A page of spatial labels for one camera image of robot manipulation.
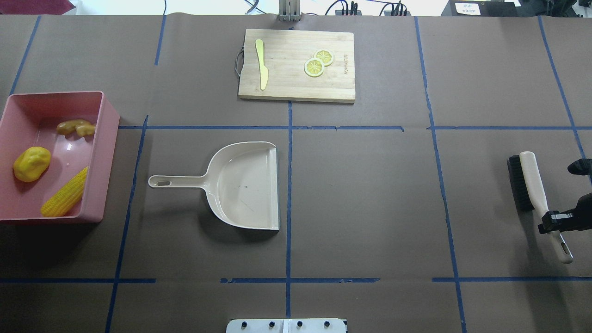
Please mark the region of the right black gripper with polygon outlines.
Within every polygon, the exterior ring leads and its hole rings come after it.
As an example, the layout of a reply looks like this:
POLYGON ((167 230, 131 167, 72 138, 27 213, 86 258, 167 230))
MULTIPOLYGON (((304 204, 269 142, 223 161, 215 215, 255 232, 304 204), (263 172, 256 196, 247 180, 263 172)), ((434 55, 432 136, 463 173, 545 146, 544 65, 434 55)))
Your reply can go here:
MULTIPOLYGON (((576 160, 568 165, 568 172, 573 175, 590 176, 592 160, 588 158, 576 160)), ((580 197, 575 208, 571 210, 546 212, 542 217, 542 223, 537 227, 540 234, 549 234, 552 231, 590 230, 592 228, 592 194, 580 197)))

